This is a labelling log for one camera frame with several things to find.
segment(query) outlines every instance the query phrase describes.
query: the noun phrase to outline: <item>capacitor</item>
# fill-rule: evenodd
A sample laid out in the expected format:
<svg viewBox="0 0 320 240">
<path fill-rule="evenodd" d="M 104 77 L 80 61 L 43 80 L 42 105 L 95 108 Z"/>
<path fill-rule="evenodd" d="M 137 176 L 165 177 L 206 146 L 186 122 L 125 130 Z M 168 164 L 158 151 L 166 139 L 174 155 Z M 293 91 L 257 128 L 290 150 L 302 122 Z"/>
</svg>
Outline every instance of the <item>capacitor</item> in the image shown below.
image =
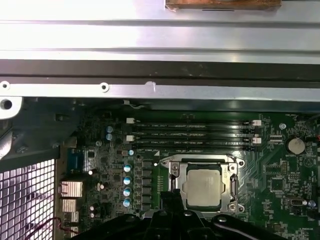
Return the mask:
<svg viewBox="0 0 320 240">
<path fill-rule="evenodd" d="M 109 187 L 109 183 L 108 182 L 100 183 L 100 189 L 101 190 L 107 189 L 108 187 Z"/>
<path fill-rule="evenodd" d="M 110 134 L 110 133 L 108 133 L 107 135 L 105 135 L 105 139 L 107 139 L 108 141 L 111 141 L 113 137 L 114 137 L 114 136 L 112 136 L 112 134 Z"/>
<path fill-rule="evenodd" d="M 125 199 L 123 200 L 123 206 L 124 206 L 125 208 L 129 207 L 130 204 L 131 204 L 131 199 L 130 199 L 130 198 L 127 197 L 127 198 L 125 198 Z"/>
<path fill-rule="evenodd" d="M 94 203 L 89 207 L 89 209 L 90 209 L 90 211 L 94 211 L 98 208 L 98 206 L 99 206 L 98 203 Z"/>
<path fill-rule="evenodd" d="M 112 133 L 114 131 L 114 128 L 112 126 L 107 126 L 105 130 L 106 130 L 107 133 L 110 134 L 110 133 Z"/>
<path fill-rule="evenodd" d="M 123 190 L 123 195 L 125 197 L 129 197 L 131 194 L 131 188 L 130 187 L 126 187 L 124 190 Z"/>
<path fill-rule="evenodd" d="M 98 170 L 95 169 L 95 168 L 88 171 L 88 174 L 89 174 L 90 176 L 95 175 L 95 174 L 97 174 L 97 173 L 98 173 Z"/>
<path fill-rule="evenodd" d="M 306 144 L 301 138 L 293 137 L 286 141 L 286 149 L 289 153 L 299 155 L 306 150 Z"/>
<path fill-rule="evenodd" d="M 123 179 L 123 183 L 124 183 L 124 185 L 129 185 L 129 184 L 131 183 L 131 177 L 126 176 L 126 177 Z"/>
<path fill-rule="evenodd" d="M 316 204 L 315 201 L 310 200 L 310 201 L 308 202 L 308 206 L 309 206 L 310 208 L 315 208 L 315 207 L 317 206 L 317 204 Z"/>
<path fill-rule="evenodd" d="M 98 210 L 93 210 L 92 212 L 90 212 L 90 218 L 97 218 L 99 216 L 99 212 Z"/>
<path fill-rule="evenodd" d="M 124 165 L 123 167 L 123 170 L 126 172 L 126 173 L 129 173 L 131 171 L 131 165 L 130 164 L 126 164 Z"/>
</svg>

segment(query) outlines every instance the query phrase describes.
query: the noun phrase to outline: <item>ventilation grille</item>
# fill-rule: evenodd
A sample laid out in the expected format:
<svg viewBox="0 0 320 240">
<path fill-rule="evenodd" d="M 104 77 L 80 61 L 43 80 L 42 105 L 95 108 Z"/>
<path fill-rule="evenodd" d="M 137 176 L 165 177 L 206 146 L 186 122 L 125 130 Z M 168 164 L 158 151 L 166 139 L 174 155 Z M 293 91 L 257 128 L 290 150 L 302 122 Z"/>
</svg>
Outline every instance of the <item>ventilation grille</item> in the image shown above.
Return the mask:
<svg viewBox="0 0 320 240">
<path fill-rule="evenodd" d="M 0 240 L 24 240 L 54 216 L 54 182 L 54 159 L 0 173 Z M 30 239 L 53 239 L 53 224 Z"/>
</svg>

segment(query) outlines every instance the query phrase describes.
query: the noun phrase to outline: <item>solid capacitor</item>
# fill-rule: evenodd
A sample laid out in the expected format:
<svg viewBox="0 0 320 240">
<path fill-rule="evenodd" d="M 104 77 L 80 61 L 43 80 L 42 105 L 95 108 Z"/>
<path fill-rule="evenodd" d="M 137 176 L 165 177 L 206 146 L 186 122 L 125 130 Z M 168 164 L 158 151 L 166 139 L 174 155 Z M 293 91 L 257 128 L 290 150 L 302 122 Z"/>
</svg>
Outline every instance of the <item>solid capacitor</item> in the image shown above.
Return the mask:
<svg viewBox="0 0 320 240">
<path fill-rule="evenodd" d="M 123 183 L 124 183 L 124 185 L 129 185 L 129 184 L 131 183 L 131 177 L 126 176 L 126 177 L 123 179 Z"/>
<path fill-rule="evenodd" d="M 100 184 L 100 189 L 101 190 L 107 189 L 108 187 L 109 187 L 109 183 L 107 181 Z"/>
<path fill-rule="evenodd" d="M 94 174 L 97 174 L 97 173 L 98 173 L 98 170 L 95 169 L 95 168 L 88 171 L 88 174 L 89 174 L 90 176 L 92 176 L 92 175 L 94 175 Z"/>
<path fill-rule="evenodd" d="M 114 136 L 112 136 L 112 134 L 110 134 L 110 133 L 108 133 L 107 135 L 105 135 L 105 139 L 107 139 L 108 141 L 111 141 L 113 137 L 114 137 Z"/>
<path fill-rule="evenodd" d="M 125 197 L 129 197 L 131 194 L 131 188 L 130 187 L 126 187 L 124 190 L 123 190 L 123 195 Z"/>
<path fill-rule="evenodd" d="M 131 204 L 131 199 L 130 198 L 125 198 L 124 200 L 123 200 L 123 206 L 124 207 L 129 207 L 130 206 L 130 204 Z"/>
<path fill-rule="evenodd" d="M 112 133 L 113 131 L 114 131 L 114 128 L 113 128 L 112 126 L 107 126 L 107 127 L 106 127 L 106 132 L 107 132 L 107 133 L 110 134 L 110 133 Z"/>
<path fill-rule="evenodd" d="M 89 207 L 90 211 L 94 211 L 97 208 L 98 208 L 98 203 L 94 203 Z"/>
<path fill-rule="evenodd" d="M 130 164 L 126 164 L 126 165 L 124 165 L 124 167 L 123 167 L 123 170 L 126 172 L 126 173 L 128 173 L 128 172 L 130 172 L 131 171 L 131 165 Z"/>
</svg>

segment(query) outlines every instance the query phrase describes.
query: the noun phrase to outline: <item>cable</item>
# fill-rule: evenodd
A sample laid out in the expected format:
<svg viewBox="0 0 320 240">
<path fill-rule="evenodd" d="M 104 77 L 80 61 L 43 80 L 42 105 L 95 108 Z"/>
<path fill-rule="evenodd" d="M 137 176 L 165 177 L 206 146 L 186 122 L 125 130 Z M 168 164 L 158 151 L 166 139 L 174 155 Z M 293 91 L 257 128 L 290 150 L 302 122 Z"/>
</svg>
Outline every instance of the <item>cable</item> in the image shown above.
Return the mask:
<svg viewBox="0 0 320 240">
<path fill-rule="evenodd" d="M 62 230 L 62 231 L 65 231 L 65 232 L 71 232 L 71 233 L 75 233 L 75 234 L 79 234 L 77 231 L 73 231 L 71 229 L 68 229 L 68 228 L 64 228 L 62 227 L 62 221 L 61 221 L 61 218 L 60 217 L 52 217 L 52 218 L 49 218 L 48 220 L 46 220 L 44 223 L 38 225 L 33 232 L 31 232 L 28 236 L 25 237 L 24 240 L 29 240 L 31 239 L 31 237 L 33 235 L 36 234 L 36 232 L 38 232 L 40 229 L 42 229 L 45 225 L 47 225 L 50 221 L 52 220 L 57 220 L 58 221 L 58 229 Z"/>
</svg>

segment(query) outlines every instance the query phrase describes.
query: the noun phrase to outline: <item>metal frame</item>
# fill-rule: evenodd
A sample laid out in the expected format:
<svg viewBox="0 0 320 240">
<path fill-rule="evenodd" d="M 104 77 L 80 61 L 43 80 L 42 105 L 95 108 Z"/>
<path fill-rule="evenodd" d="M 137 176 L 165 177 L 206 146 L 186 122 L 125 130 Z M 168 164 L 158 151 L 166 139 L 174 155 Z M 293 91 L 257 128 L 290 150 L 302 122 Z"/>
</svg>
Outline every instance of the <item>metal frame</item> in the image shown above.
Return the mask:
<svg viewBox="0 0 320 240">
<path fill-rule="evenodd" d="M 0 31 L 6 37 L 0 40 L 0 56 L 320 63 L 319 1 L 284 1 L 272 11 L 173 12 L 164 5 L 163 0 L 5 2 L 1 6 Z"/>
</svg>

